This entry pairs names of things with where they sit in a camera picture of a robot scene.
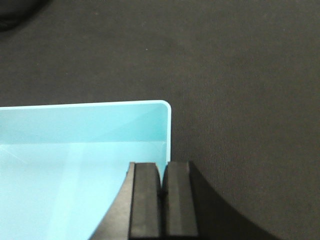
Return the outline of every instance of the plastic tray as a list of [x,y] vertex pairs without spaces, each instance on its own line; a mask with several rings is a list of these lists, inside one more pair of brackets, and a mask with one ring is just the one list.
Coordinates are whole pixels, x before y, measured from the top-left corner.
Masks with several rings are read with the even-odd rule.
[[87,240],[129,162],[170,160],[162,100],[0,107],[0,239]]

